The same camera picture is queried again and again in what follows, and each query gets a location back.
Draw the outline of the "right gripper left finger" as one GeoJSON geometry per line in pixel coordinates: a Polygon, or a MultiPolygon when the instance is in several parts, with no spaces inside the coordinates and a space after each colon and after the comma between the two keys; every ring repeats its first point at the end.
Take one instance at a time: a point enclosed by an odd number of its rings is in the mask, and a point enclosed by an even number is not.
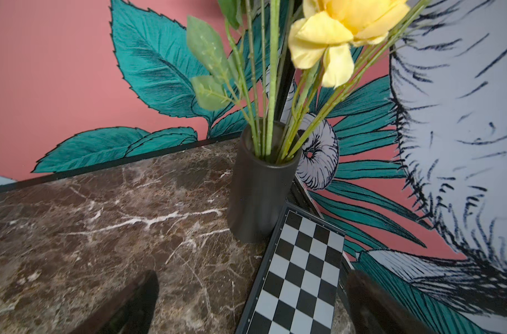
{"type": "Polygon", "coordinates": [[[159,291],[157,273],[146,270],[71,332],[148,333],[159,291]]]}

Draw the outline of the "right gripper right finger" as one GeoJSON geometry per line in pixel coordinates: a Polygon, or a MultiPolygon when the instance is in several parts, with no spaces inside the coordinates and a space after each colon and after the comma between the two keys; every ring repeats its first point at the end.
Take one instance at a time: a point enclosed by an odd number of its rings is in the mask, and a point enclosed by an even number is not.
{"type": "Polygon", "coordinates": [[[433,333],[363,271],[349,273],[346,290],[357,333],[433,333]]]}

